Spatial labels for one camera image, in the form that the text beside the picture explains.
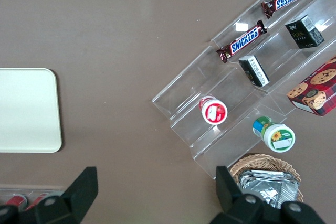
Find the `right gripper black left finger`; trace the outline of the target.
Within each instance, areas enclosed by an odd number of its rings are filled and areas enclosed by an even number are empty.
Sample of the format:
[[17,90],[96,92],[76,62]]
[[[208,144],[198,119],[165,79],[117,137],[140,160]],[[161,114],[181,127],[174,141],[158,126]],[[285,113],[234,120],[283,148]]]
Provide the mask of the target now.
[[47,196],[19,214],[19,223],[81,223],[97,194],[97,168],[86,167],[62,195]]

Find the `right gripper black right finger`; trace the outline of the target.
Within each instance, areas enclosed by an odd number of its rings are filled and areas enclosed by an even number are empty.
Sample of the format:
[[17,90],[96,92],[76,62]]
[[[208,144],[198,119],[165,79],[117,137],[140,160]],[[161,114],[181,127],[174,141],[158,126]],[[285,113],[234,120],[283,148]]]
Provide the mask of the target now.
[[222,212],[211,223],[280,223],[280,211],[252,194],[243,194],[226,166],[216,168]]

